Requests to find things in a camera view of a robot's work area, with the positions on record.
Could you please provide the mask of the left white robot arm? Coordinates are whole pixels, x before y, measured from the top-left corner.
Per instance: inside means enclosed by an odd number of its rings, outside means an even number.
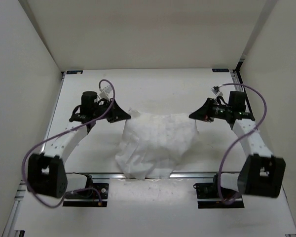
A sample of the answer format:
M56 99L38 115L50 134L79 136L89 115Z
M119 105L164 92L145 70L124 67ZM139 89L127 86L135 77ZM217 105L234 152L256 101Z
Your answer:
M65 128L65 134L52 139L40 154L31 154L28 160L27 187L34 194L61 198L66 192L76 190L83 198L93 194L94 186L87 175L67 174L65 163L78 143L95 126L105 119L109 123L130 119L113 100L94 99L76 106Z

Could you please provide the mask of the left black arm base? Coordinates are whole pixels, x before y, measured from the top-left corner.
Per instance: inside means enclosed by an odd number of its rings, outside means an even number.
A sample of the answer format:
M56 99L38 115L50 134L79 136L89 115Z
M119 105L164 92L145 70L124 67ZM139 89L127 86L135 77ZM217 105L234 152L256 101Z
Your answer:
M68 173L63 207L107 207L109 183L94 180L92 175Z

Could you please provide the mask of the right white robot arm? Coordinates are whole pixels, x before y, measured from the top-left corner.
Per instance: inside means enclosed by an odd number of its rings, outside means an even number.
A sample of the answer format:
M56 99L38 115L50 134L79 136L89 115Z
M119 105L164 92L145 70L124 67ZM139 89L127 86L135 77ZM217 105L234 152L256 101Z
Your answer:
M281 191L286 163L265 145L254 116L245 109L245 99L230 99L225 103L219 96L208 98L188 116L204 122L226 121L237 136L233 145L240 143L242 146L246 160L241 171L223 173L220 167L212 184L212 193L224 202L231 202L240 195L277 198Z

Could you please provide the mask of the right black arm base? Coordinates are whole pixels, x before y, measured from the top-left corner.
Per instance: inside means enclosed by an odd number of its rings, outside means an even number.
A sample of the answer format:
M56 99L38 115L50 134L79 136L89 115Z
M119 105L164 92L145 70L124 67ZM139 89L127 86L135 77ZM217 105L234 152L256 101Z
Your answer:
M243 199L240 196L232 204L225 204L225 200L230 200L236 194L235 191L221 188L222 200L218 191L218 175L216 174L211 182L198 182L193 185L196 190L198 209L237 209L244 208Z

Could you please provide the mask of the white pleated skirt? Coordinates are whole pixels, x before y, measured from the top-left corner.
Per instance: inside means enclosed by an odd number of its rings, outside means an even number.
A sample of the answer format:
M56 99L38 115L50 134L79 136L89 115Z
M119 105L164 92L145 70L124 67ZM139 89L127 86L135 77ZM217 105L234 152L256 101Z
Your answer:
M129 110L115 161L128 178L168 179L196 143L196 121L188 114L155 115Z

